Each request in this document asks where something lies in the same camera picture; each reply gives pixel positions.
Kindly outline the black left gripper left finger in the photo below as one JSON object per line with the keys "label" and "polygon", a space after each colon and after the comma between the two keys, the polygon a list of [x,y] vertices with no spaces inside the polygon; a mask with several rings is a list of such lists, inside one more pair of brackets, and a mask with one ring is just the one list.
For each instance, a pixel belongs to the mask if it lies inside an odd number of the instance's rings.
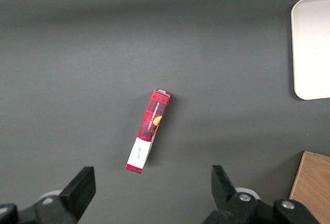
{"label": "black left gripper left finger", "polygon": [[86,166],[60,193],[47,193],[24,210],[1,204],[1,223],[78,223],[95,193],[94,167]]}

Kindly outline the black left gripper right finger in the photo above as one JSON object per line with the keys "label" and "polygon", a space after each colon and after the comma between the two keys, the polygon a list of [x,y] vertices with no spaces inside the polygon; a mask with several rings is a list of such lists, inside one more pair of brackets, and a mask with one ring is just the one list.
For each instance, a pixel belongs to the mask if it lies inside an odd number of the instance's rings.
{"label": "black left gripper right finger", "polygon": [[302,203],[290,199],[265,204],[254,191],[238,191],[221,165],[211,170],[211,191],[217,210],[206,223],[318,223]]}

